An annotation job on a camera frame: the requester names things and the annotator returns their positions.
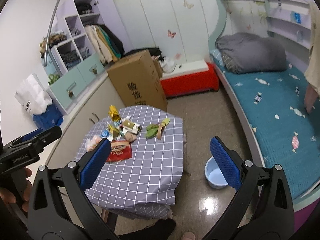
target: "white paper bag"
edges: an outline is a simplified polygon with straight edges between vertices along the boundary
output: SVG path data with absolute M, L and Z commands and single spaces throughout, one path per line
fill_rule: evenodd
M 47 106 L 52 105 L 49 94 L 33 74 L 20 83 L 15 98 L 31 116 L 43 114 Z

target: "dark jeans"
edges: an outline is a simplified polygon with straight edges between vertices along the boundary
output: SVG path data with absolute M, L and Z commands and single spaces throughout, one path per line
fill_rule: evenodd
M 121 240 L 167 240 L 176 222 L 173 219 L 158 220 L 153 226 L 118 236 Z

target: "hand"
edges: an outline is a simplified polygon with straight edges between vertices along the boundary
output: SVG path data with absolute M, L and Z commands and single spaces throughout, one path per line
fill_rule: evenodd
M 32 175 L 32 171 L 28 168 L 24 168 L 26 172 L 26 177 L 29 178 Z M 30 194 L 31 194 L 31 189 L 32 189 L 32 184 L 29 180 L 26 180 L 27 187 L 23 193 L 23 200 L 25 203 L 22 205 L 22 209 L 25 212 L 28 212 L 29 210 L 29 199 L 30 199 Z M 2 198 L 3 202 L 5 205 L 16 203 L 16 198 L 15 196 L 6 188 L 1 188 L 0 187 L 0 197 Z

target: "table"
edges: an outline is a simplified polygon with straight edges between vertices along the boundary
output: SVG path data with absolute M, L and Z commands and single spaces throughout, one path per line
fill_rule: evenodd
M 106 163 L 93 187 L 86 190 L 89 200 L 118 215 L 128 218 L 166 219 L 172 217 L 174 190 L 182 176 L 182 119 L 152 106 L 130 106 L 119 110 L 122 117 L 142 125 L 137 140 L 131 144 L 132 158 Z M 164 118 L 170 123 L 161 140 L 146 139 L 146 126 Z M 85 140 L 100 135 L 110 117 L 92 126 L 85 136 L 76 161 L 86 152 Z

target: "cardboard box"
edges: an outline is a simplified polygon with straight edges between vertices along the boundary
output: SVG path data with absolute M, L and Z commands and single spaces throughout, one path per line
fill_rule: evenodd
M 167 98 L 148 50 L 122 58 L 107 72 L 125 106 L 150 105 L 167 111 Z
M 163 71 L 162 71 L 162 67 L 161 67 L 161 65 L 160 65 L 159 60 L 154 60 L 154 61 L 153 61 L 153 64 L 154 64 L 155 67 L 156 67 L 156 71 L 157 71 L 157 73 L 158 73 L 159 78 L 162 78 L 162 73 L 163 73 Z

